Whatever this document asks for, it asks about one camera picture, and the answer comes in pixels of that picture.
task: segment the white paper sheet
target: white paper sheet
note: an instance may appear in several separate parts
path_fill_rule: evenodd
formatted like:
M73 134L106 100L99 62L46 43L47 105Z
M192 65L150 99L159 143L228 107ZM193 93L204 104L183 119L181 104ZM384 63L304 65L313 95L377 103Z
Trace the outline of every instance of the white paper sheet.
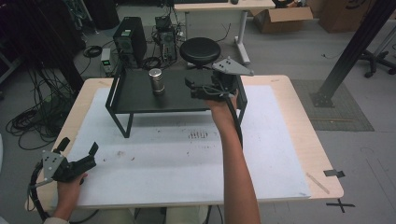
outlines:
M310 191L270 86L246 86L244 153L259 201L307 198ZM223 201L221 143L210 111L135 114L124 138L99 89L68 155L99 145L78 205L201 204ZM126 125L127 116L119 115Z

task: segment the cardboard box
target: cardboard box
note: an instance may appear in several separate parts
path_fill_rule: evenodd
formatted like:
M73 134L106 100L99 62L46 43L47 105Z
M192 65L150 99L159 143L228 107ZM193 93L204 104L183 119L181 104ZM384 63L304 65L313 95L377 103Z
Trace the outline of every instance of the cardboard box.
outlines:
M309 7L266 9L258 13L253 21L264 34L299 31L303 21L312 20Z
M328 0L306 0L306 5L311 8L314 18L320 18Z
M319 24L329 33L357 31L374 3L367 0L327 1Z

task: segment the wrist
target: wrist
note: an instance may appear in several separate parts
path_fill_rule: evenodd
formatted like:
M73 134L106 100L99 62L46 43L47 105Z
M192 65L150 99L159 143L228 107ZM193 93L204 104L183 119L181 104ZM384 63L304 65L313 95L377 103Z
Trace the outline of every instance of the wrist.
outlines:
M52 216L63 220L69 220L73 213L73 208L70 206L57 206Z

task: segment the gray carpet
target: gray carpet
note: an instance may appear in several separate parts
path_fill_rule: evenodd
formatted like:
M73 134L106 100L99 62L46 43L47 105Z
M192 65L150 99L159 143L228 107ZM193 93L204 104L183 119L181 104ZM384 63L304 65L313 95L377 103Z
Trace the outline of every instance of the gray carpet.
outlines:
M364 116L361 108L342 83L335 92L334 107L314 107L309 93L318 91L324 80L298 80L291 83L296 90L305 112L317 131L373 132L374 128Z

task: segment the wooden table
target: wooden table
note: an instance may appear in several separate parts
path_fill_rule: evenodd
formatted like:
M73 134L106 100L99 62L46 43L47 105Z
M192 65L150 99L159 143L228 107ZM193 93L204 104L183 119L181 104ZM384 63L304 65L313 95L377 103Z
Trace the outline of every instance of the wooden table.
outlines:
M242 56L244 64L250 64L247 51L244 46L245 24L248 17L248 10L251 9L268 9L274 8L272 0L239 0L237 5L228 3L209 3L209 4L175 4L176 11L184 11L186 19L186 38L188 38L189 12L191 11L208 11L208 10L242 10L241 24L239 26L239 35L235 37L236 46Z
M58 136L55 146L64 137L70 139L70 144L64 151L67 155L73 146L78 130L87 114L93 96L99 88L109 88L112 78L92 78L85 81L83 88ZM332 165L318 140L318 137L305 114L304 108L286 76L255 76L243 77L244 85L270 85L280 107L281 113L290 132L290 138L296 150L297 157L305 173L306 182L311 191L309 199L340 198L344 191L336 176L327 177L323 171L332 170ZM43 180L41 174L37 182ZM45 210L51 210L52 197L56 183L37 189L39 199Z

